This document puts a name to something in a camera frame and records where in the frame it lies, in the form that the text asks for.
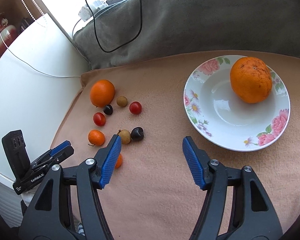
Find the pink rose print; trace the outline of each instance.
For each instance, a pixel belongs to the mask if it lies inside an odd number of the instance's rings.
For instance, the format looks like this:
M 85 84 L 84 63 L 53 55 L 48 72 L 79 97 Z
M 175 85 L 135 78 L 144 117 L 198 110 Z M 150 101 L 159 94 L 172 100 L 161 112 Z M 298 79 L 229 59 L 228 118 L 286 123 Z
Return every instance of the pink rose print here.
M 199 71 L 203 72 L 205 75 L 212 75 L 215 71 L 219 69 L 219 62 L 214 58 L 199 66 Z
M 189 104 L 190 104 L 190 99 L 187 95 L 185 95 L 185 105 L 189 106 Z
M 285 127 L 288 120 L 289 110 L 280 110 L 279 116 L 272 120 L 271 130 L 274 137 L 277 137 Z
M 258 145 L 263 146 L 268 144 L 269 142 L 272 142 L 275 139 L 275 137 L 272 134 L 263 134 L 258 139 Z

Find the black cable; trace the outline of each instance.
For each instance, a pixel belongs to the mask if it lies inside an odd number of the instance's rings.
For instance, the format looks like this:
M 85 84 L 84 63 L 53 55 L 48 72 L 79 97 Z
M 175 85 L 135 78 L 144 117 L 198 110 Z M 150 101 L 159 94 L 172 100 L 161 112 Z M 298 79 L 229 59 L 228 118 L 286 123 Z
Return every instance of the black cable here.
M 105 49 L 101 46 L 101 44 L 100 44 L 100 42 L 99 42 L 99 39 L 98 39 L 98 36 L 97 36 L 97 31 L 96 31 L 96 20 L 95 20 L 95 17 L 94 17 L 94 15 L 93 15 L 93 11 L 91 10 L 91 8 L 90 8 L 90 6 L 89 6 L 87 0 L 85 0 L 85 2 L 86 2 L 87 6 L 88 6 L 88 8 L 89 8 L 89 10 L 90 10 L 90 12 L 91 12 L 91 14 L 92 14 L 92 17 L 93 17 L 94 35 L 95 35 L 95 37 L 96 37 L 96 40 L 97 40 L 97 43 L 98 43 L 100 49 L 101 49 L 103 52 L 105 52 L 105 53 L 114 52 L 115 50 L 117 50 L 117 49 L 123 47 L 124 45 L 127 45 L 128 43 L 130 43 L 130 42 L 134 41 L 136 38 L 138 38 L 138 36 L 139 36 L 139 34 L 141 33 L 141 30 L 142 30 L 142 0 L 139 0 L 139 2 L 140 2 L 140 29 L 139 29 L 138 34 L 137 34 L 133 39 L 131 39 L 130 41 L 127 41 L 126 43 L 120 45 L 119 47 L 117 47 L 117 48 L 115 48 L 115 49 L 112 49 L 112 50 L 109 50 L 109 51 L 105 50 Z

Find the gray cushion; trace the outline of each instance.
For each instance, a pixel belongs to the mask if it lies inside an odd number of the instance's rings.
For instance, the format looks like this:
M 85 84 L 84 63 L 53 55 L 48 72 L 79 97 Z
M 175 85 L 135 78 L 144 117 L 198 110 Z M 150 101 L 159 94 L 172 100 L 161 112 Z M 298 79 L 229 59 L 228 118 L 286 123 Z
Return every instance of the gray cushion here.
M 180 53 L 220 49 L 273 52 L 300 58 L 300 0 L 142 0 L 143 27 L 112 53 L 97 44 L 93 21 L 74 36 L 92 69 Z M 96 16 L 105 50 L 132 39 L 139 0 L 124 0 Z

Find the metal screw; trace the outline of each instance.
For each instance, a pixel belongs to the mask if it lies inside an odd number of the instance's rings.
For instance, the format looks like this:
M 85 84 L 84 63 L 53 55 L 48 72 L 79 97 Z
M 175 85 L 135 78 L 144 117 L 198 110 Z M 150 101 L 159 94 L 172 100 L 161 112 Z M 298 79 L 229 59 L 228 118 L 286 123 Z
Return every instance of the metal screw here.
M 94 159 L 90 158 L 86 160 L 87 165 L 92 165 L 94 163 Z
M 60 165 L 59 165 L 59 164 L 55 164 L 55 165 L 52 166 L 51 169 L 52 169 L 53 171 L 57 171 L 57 170 L 60 169 Z
M 244 170 L 245 170 L 246 172 L 251 172 L 251 171 L 252 171 L 252 168 L 251 168 L 250 166 L 245 166 L 245 167 L 244 167 Z
M 218 166 L 218 165 L 219 165 L 219 161 L 216 160 L 216 159 L 211 160 L 210 163 L 211 163 L 211 165 L 213 165 L 213 166 Z

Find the cherry tomato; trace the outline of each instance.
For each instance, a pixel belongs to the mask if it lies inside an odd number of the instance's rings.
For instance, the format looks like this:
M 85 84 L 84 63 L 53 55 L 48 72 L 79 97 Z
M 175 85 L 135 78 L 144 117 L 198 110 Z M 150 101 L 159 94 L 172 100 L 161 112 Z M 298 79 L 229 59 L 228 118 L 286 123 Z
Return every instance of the cherry tomato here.
M 132 114 L 140 114 L 142 111 L 142 106 L 139 102 L 132 102 L 129 106 L 129 110 Z
M 93 121 L 97 126 L 104 126 L 106 124 L 106 117 L 103 113 L 95 113 L 93 116 Z

